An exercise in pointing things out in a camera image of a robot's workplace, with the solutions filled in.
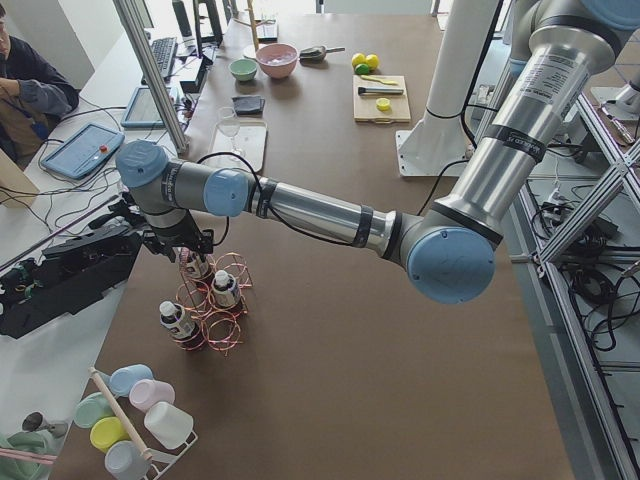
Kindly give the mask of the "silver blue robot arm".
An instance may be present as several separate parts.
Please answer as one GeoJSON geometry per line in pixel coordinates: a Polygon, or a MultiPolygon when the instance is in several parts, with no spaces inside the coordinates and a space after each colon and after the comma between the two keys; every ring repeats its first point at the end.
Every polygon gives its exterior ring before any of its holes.
{"type": "Polygon", "coordinates": [[[245,168],[183,161],[142,140],[120,149],[117,171],[166,246],[208,252],[212,239],[193,213],[246,212],[327,243],[371,250],[436,302],[470,301],[492,281],[506,211],[587,80],[608,69],[627,40],[591,1],[542,1],[525,16],[532,29],[521,73],[451,191],[421,214],[379,211],[245,168]]]}
{"type": "Polygon", "coordinates": [[[638,29],[637,1],[517,1],[509,64],[525,88],[577,91],[638,29]]]}

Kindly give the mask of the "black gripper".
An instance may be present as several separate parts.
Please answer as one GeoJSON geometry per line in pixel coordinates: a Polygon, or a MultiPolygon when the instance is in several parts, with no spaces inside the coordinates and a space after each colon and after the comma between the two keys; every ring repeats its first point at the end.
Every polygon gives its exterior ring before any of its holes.
{"type": "Polygon", "coordinates": [[[153,254],[175,258],[174,247],[186,247],[196,254],[213,252],[213,230],[201,231],[189,210],[170,209],[159,215],[143,213],[148,229],[142,233],[143,244],[153,254]]]}

